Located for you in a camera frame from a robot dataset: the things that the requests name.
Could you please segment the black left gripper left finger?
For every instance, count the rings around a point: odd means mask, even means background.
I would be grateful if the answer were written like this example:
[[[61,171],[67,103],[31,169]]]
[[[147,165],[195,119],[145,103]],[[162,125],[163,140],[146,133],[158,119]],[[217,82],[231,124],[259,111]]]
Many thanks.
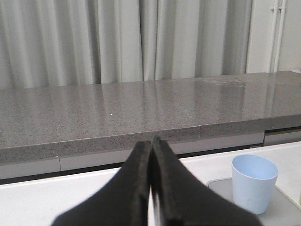
[[[139,141],[115,176],[98,192],[59,215],[54,226],[146,226],[151,143]]]

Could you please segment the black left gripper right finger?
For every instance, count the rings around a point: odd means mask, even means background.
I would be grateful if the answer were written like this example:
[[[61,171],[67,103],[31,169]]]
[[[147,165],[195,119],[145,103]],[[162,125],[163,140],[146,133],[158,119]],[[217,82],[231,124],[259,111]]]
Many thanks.
[[[160,226],[260,226],[252,213],[219,196],[179,161],[167,141],[152,142],[151,188]]]

